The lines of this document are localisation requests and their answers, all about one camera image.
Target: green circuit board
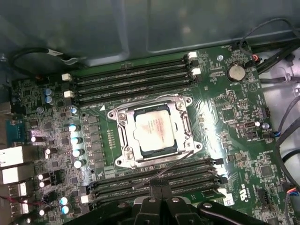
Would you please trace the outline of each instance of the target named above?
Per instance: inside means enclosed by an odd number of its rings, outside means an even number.
[[[223,159],[223,163],[219,165],[206,166],[213,166],[219,177],[227,179],[227,182],[218,183],[218,191],[203,194],[197,187],[205,188],[208,185],[203,183],[203,180],[208,179],[208,175],[200,173],[187,175],[185,178],[173,181],[174,185],[177,182],[187,183],[187,186],[175,188],[174,195],[188,197],[193,204],[205,199],[216,200],[263,221],[273,222],[273,224],[280,221],[281,224],[286,224],[285,192],[282,188],[285,178],[273,153],[275,139],[270,137],[272,125],[269,110],[256,68],[245,69],[245,78],[240,82],[232,82],[228,79],[229,67],[236,62],[244,65],[250,60],[248,56],[239,50],[233,50],[231,45],[194,52],[197,57],[193,60],[198,61],[196,67],[201,73],[196,75],[197,79],[191,85],[183,88],[174,87],[173,90],[167,86],[165,90],[149,92],[137,97],[126,97],[127,92],[119,93],[116,100],[113,97],[117,95],[112,93],[108,94],[112,99],[106,102],[77,106],[76,113],[72,113],[74,106],[66,106],[64,103],[63,91],[66,82],[61,80],[61,75],[50,76],[44,83],[33,80],[13,83],[13,94],[18,96],[18,107],[21,106],[24,110],[22,120],[27,139],[29,140],[31,136],[46,137],[44,142],[38,144],[40,160],[34,163],[36,173],[59,170],[63,177],[62,183],[39,189],[36,194],[39,197],[55,190],[58,199],[69,196],[72,207],[71,213],[62,215],[59,202],[54,201],[51,203],[53,209],[45,216],[39,217],[36,220],[37,224],[60,225],[86,213],[87,206],[82,204],[80,199],[84,194],[81,188],[90,183],[102,184],[104,180],[112,180],[100,189],[114,188],[113,180],[117,177],[160,170],[173,163],[167,162],[137,169],[118,166],[115,160],[122,155],[119,131],[116,121],[108,118],[108,112],[121,104],[154,99],[165,94],[178,94],[192,99],[191,105],[187,107],[187,113],[193,139],[202,144],[202,149],[183,162],[198,162],[206,158]],[[72,71],[70,74],[79,82],[81,78],[89,75],[104,74],[100,80],[106,81],[105,73],[110,74],[110,71],[178,60],[188,53],[180,52],[92,67]],[[167,85],[168,77],[161,78],[161,82],[164,80]],[[51,104],[45,102],[47,88],[54,93],[51,95],[53,99]],[[39,107],[43,109],[40,113],[37,112]],[[80,130],[70,133],[68,129],[70,124],[77,124]],[[82,138],[82,143],[76,147],[83,150],[79,158],[85,162],[85,165],[80,169],[74,168],[76,159],[72,156],[74,150],[70,143],[72,137]],[[58,152],[50,158],[45,158],[45,148],[56,148]],[[193,169],[196,167],[183,167],[181,171],[183,173],[186,171],[188,174]],[[194,182],[190,185],[189,178],[198,179],[199,184]],[[135,197],[129,189],[114,193],[100,193],[102,194],[99,194],[96,200],[102,199],[104,202],[117,195],[129,196],[125,201],[131,201],[131,196],[133,199]]]

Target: motherboard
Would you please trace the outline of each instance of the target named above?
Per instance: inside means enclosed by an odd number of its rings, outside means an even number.
[[[175,196],[286,224],[271,115],[249,61],[225,45],[15,81],[5,150],[15,157],[1,167],[17,175],[2,170],[0,182],[43,204],[14,203],[13,219],[61,225],[132,203],[169,167],[159,178]]]

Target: cpu socket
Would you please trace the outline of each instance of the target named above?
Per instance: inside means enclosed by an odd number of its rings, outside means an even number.
[[[192,98],[164,95],[118,106],[108,113],[118,126],[120,167],[137,168],[167,163],[202,149],[194,142],[187,107]]]

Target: red wire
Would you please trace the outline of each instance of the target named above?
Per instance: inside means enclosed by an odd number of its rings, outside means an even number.
[[[20,203],[20,204],[27,204],[27,205],[42,205],[43,204],[43,202],[25,202],[25,201],[19,201],[19,200],[15,199],[15,198],[5,197],[5,196],[0,196],[0,198],[8,200],[11,203]]]

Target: gray case wall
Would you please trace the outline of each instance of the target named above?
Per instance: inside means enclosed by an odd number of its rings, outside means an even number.
[[[87,57],[94,66],[228,43],[276,16],[296,23],[299,12],[297,0],[3,0],[0,53],[43,46]],[[286,37],[292,33],[277,22],[252,40]],[[37,72],[62,66],[44,55],[21,62]]]

